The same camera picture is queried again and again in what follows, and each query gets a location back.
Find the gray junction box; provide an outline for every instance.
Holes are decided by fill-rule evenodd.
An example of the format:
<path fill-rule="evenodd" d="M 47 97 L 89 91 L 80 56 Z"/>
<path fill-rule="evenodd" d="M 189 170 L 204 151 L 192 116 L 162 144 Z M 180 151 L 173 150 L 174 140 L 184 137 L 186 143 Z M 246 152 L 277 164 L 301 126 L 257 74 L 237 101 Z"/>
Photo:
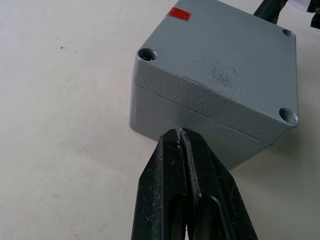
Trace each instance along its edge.
<path fill-rule="evenodd" d="M 298 125 L 296 36 L 216 0 L 180 0 L 137 52 L 130 126 L 203 135 L 228 170 Z"/>

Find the white surface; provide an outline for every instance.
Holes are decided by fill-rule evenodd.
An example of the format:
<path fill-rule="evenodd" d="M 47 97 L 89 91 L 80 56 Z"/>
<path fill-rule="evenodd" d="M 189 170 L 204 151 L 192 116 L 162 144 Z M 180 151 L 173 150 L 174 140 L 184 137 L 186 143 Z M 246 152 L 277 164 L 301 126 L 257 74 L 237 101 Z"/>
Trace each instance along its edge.
<path fill-rule="evenodd" d="M 260 1 L 226 0 L 253 13 Z M 0 2 L 0 239 L 130 239 L 156 142 L 129 128 L 137 49 L 168 0 Z M 320 32 L 294 5 L 300 125 L 232 171 L 260 240 L 320 236 Z"/>

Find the white table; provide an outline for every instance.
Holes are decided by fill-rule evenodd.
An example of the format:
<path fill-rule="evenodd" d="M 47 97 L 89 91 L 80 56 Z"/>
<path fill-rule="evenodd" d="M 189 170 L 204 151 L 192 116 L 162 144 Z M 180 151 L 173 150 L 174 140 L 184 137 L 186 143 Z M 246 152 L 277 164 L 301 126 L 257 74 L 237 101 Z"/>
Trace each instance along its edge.
<path fill-rule="evenodd" d="M 175 0 L 0 2 L 0 239 L 126 240 L 156 142 L 128 125 L 137 49 Z M 226 0 L 253 13 L 260 1 Z M 260 240 L 320 238 L 320 32 L 292 4 L 298 128 L 232 170 Z"/>

